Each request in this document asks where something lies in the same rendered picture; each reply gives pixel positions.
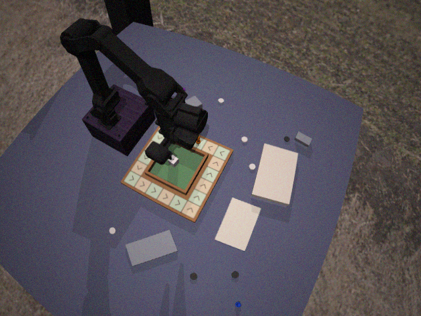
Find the white die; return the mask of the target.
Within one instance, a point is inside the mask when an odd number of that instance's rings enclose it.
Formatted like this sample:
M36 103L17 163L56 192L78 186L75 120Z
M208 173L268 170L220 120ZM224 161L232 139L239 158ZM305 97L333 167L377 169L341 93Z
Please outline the white die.
M178 160L178 158L176 158L174 155L172 156L172 160L168 160L168 162L169 162L169 164L170 165L172 165L173 167L175 167L178 163L179 163L179 160Z

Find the square ring of arrow tiles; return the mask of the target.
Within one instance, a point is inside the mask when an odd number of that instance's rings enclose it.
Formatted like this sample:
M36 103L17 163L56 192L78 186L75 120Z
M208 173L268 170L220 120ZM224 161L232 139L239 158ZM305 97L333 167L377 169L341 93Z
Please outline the square ring of arrow tiles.
M206 195L206 197L205 197L204 201L202 202L202 204L201 204L201 206L200 206L199 210L197 211L195 218L194 218L194 219L192 219L191 217L188 217L187 215L184 215L183 213L181 213L181 212L179 212L179 211L177 211L177 210L173 209L172 207L170 207L170 206L168 206L168 205L166 205L166 204L164 204L164 203L162 203L162 202L160 202L160 201L156 200L155 198L153 198L153 197L151 197L151 196L148 196L148 195L147 195L147 194L145 194L144 192L142 192L142 191L138 190L137 188L134 188L133 186L131 186L131 185L129 185L129 184L127 184L127 183L125 183L125 182L124 182L125 178L126 178L126 177L127 177L127 175L129 174L130 170L132 169L132 167L134 166L134 164L136 163L136 161L139 159L139 157L140 157L140 155L142 154L142 152L144 151L144 149L148 146L148 144L149 144L149 142L151 141L151 139L153 138L153 136L157 133L157 131L158 131L158 129L159 129L159 128L160 128L160 126L158 126L158 128L155 130L155 132L153 133L153 135L149 138L149 141L147 142L147 144L145 145L145 147L143 147L143 149L140 151L140 154L137 156L137 158L135 159L134 163L133 163L133 164L132 164L132 166L129 168L128 172L125 174L125 177L121 180L121 183L122 183L123 185L127 186L128 188L132 189L133 191L135 191L135 192L139 193L140 195L142 195L142 196L146 197L147 199L150 199L151 201L154 201L155 203L158 203L160 206L162 206L162 207L164 207L164 208L166 208L166 209L168 209L168 210L170 210L170 211L174 212L175 214L177 214L177 215L179 215L179 216L181 216L181 217L184 217L184 218L186 218L186 219L188 219L188 220L190 220L190 221L192 221L192 222L194 222L194 223L195 223L195 222L196 222L196 220L197 220L197 218L198 218L198 216L199 216L199 214L200 214L200 212L201 212L201 211L202 211L202 209L204 208L204 206L205 206L205 204L206 204L206 202L207 202L207 200L208 200L209 196L211 195L211 193L212 193L212 191L213 191L213 189L214 189L214 187L215 187L216 183L218 182L218 179L220 178L220 175L222 174L222 172L223 172L223 170L224 170L224 168L225 168L225 166L226 166L227 162L229 161L229 159L230 159L230 157L231 157L231 155L232 155L232 153L233 153L233 151L234 151L234 150L233 150L233 149L231 149L231 148L229 148L229 147L226 147L226 146L224 146L224 145L222 145L222 144L219 144L219 143L217 143L217 142L215 142L215 141L212 141L212 140L210 140L210 139L208 139L208 138L206 138L206 137L204 137L204 136L199 135L199 137L201 137L201 138L203 138L203 139L205 139L205 140L208 140L208 141L210 141L210 142L212 142L212 143L214 143L214 144L217 144L217 145L219 145L219 146L221 146L221 147L224 147L224 148L226 148L226 149L229 149L229 150L230 150L230 152L229 152L229 154L228 154L228 156L227 156L227 158L226 158L226 160L225 160L224 164L222 165L222 168L220 169L220 172L218 173L218 175L217 175L217 177L216 177L215 181L213 182L213 184L212 184L212 186L211 186L211 188L210 188L210 190L209 190L208 194ZM184 199L188 200L188 198L190 197L190 195L191 195L191 193L193 192L194 188L196 187L196 185L197 185L197 183L198 183L199 179L201 178L202 174L204 173L204 171L205 171L205 169L206 169L207 165L209 164L209 162L210 162L210 160L211 160L212 156L213 156L213 155L209 154L209 157L207 158L207 160L206 160L205 164L203 165L203 167L202 167L201 171L199 172L199 174L198 174L197 178L195 179L195 181L194 181L193 185L191 186L190 190L188 191L188 193L187 193L186 195L185 195L185 194L183 194L183 193L181 193L181 192L178 192L178 191L176 191L176 190L174 190L174 189L172 189L172 188L170 188L170 187L168 187L168 186L166 186L166 185L164 185L164 184L162 184L161 182L159 182L159 181L157 181L157 180L155 180L155 179L153 179L153 178L151 178L151 177L149 177L149 176L147 176L147 175L145 174L145 170L144 170L143 174L141 175L141 177L146 178L146 179L150 180L151 182L153 182L153 183L155 183L155 184L157 184L157 185L159 185L159 186L163 187L164 189L166 189L166 190L168 190L168 191L170 191L170 192L172 192L172 193L174 193L174 194L176 194L176 195L178 195L178 196L180 196L180 197L182 197L182 198L184 198Z

